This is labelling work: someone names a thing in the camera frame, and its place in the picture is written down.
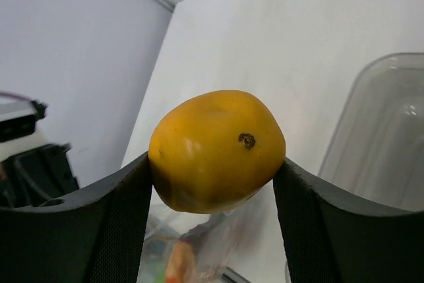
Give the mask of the red meat slice toy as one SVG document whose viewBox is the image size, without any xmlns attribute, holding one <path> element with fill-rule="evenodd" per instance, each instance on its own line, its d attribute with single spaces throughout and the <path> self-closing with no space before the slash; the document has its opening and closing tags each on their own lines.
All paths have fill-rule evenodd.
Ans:
<svg viewBox="0 0 424 283">
<path fill-rule="evenodd" d="M 197 276 L 196 256 L 193 246 L 178 241 L 172 249 L 166 269 L 165 283 L 195 282 Z"/>
</svg>

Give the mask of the yellow lemon toy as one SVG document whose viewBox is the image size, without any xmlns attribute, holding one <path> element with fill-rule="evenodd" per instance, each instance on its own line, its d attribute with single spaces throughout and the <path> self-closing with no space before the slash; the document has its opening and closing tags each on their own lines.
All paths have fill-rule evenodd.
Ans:
<svg viewBox="0 0 424 283">
<path fill-rule="evenodd" d="M 251 93 L 211 91 L 172 109 L 150 138 L 148 159 L 160 199 L 179 212 L 232 210 L 284 163 L 286 140 Z"/>
</svg>

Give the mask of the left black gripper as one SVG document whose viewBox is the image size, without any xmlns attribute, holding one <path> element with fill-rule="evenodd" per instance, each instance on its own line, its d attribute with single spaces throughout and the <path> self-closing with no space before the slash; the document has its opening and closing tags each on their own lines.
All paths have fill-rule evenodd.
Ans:
<svg viewBox="0 0 424 283">
<path fill-rule="evenodd" d="M 1 161 L 1 207 L 58 205 L 80 188 L 73 175 L 67 144 L 46 144 Z"/>
</svg>

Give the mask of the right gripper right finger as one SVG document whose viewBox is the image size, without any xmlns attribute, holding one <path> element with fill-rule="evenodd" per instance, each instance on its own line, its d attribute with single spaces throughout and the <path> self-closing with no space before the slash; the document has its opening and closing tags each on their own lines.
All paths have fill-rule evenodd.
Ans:
<svg viewBox="0 0 424 283">
<path fill-rule="evenodd" d="M 422 282 L 423 212 L 347 192 L 286 159 L 273 179 L 292 282 Z"/>
</svg>

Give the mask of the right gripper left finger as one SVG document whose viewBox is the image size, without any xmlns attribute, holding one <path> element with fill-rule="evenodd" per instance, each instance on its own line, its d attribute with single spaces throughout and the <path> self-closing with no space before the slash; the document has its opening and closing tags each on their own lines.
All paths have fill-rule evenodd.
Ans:
<svg viewBox="0 0 424 283">
<path fill-rule="evenodd" d="M 2 282 L 136 282 L 148 158 L 41 207 L 1 210 Z"/>
</svg>

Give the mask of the clear pink zip bag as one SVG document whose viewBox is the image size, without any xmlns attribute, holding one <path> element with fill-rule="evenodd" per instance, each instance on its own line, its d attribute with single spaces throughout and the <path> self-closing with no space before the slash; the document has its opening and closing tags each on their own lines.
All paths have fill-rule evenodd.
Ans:
<svg viewBox="0 0 424 283">
<path fill-rule="evenodd" d="M 257 195 L 241 207 L 211 215 L 150 206 L 138 282 L 165 282 L 174 245 L 185 241 L 196 256 L 195 282 L 289 282 L 276 206 Z"/>
</svg>

